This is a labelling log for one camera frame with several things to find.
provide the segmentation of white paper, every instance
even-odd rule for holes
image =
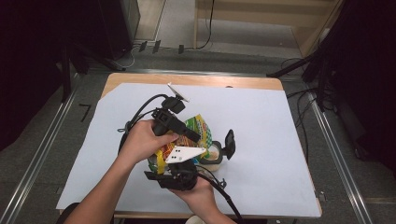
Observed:
[[[233,129],[236,151],[229,161],[224,158],[215,176],[225,178],[225,190],[242,215],[320,217],[285,92],[176,87],[190,98],[186,109],[177,115],[180,120],[201,114],[213,140],[222,145],[227,132]],[[159,93],[173,95],[166,85],[124,83],[99,101],[57,209],[80,202],[97,184],[117,156],[122,136],[117,129],[123,128],[147,99]],[[144,112],[160,107],[162,100],[155,100]],[[143,172],[148,170],[146,161],[136,165],[116,210],[190,214],[177,196],[146,179]],[[216,193],[216,198],[223,213],[233,214],[220,194]]]

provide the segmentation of wooden table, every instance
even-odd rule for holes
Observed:
[[[121,136],[117,129],[130,119],[148,95],[153,95],[152,92],[164,91],[172,95],[163,85],[168,82],[191,98],[186,109],[177,115],[180,119],[202,114],[214,140],[220,142],[228,129],[234,129],[236,152],[230,161],[223,161],[215,175],[227,180],[225,190],[244,218],[321,216],[281,82],[275,78],[200,74],[110,75],[57,209],[62,211],[70,203],[80,202],[94,187],[117,157]],[[229,95],[217,100],[222,92]],[[240,99],[246,102],[240,105]],[[286,139],[277,138],[277,133],[283,133]],[[143,161],[136,165],[120,197],[115,217],[190,217],[191,211],[186,204],[168,190],[161,189],[155,181],[146,179],[143,171],[147,169]],[[298,185],[293,186],[288,183],[290,181]],[[216,198],[220,210],[233,217],[223,198],[217,193]]]
[[[343,0],[215,0],[213,20],[290,26],[303,57],[336,20]],[[198,19],[209,19],[211,0],[195,0],[194,47]]]

